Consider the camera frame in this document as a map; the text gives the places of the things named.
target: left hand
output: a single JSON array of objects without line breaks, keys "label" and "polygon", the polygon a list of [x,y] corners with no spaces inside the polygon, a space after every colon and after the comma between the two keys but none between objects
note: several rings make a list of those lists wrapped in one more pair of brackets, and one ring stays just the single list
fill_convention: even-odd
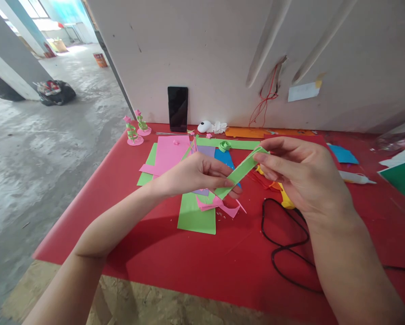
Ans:
[{"label": "left hand", "polygon": [[[196,152],[155,179],[155,188],[163,195],[175,196],[208,188],[214,192],[219,187],[231,187],[234,184],[226,177],[232,169],[223,162]],[[242,190],[235,186],[229,195],[238,199]]]}]

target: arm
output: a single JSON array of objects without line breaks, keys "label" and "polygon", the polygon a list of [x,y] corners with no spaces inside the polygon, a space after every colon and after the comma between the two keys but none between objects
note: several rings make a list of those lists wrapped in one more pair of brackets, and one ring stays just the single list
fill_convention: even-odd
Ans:
[{"label": "arm", "polygon": [[[201,188],[233,184],[232,169],[194,153],[95,219],[83,232],[49,287],[23,324],[86,324],[107,255],[133,227],[165,198]],[[238,198],[235,187],[230,195]]]},{"label": "arm", "polygon": [[278,137],[257,153],[265,176],[279,181],[309,227],[318,277],[340,324],[405,324],[405,306],[386,276],[368,230],[330,153]]}]

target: fingernail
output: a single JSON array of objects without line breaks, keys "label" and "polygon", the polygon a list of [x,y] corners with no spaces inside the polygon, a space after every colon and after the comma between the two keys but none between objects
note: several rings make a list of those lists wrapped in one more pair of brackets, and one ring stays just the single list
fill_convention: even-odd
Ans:
[{"label": "fingernail", "polygon": [[253,160],[263,163],[267,159],[267,155],[265,153],[256,153],[253,155]]}]

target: orange bucket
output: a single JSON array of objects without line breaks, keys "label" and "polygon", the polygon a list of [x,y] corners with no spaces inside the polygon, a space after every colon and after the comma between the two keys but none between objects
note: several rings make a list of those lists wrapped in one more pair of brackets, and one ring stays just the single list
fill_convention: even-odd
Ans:
[{"label": "orange bucket", "polygon": [[106,68],[107,63],[106,60],[104,59],[103,53],[94,53],[95,60],[97,61],[97,64],[100,68]]}]

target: pink base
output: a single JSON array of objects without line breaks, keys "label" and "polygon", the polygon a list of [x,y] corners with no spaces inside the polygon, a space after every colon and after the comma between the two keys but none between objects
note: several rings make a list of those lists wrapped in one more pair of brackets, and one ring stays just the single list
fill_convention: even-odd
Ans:
[{"label": "pink base", "polygon": [[151,128],[148,127],[148,129],[146,129],[145,131],[138,129],[137,130],[138,134],[141,136],[146,136],[146,135],[150,135],[151,134]]},{"label": "pink base", "polygon": [[129,144],[131,146],[140,145],[142,143],[144,143],[144,138],[142,138],[142,137],[137,137],[134,142],[131,139],[127,140],[127,144]]}]

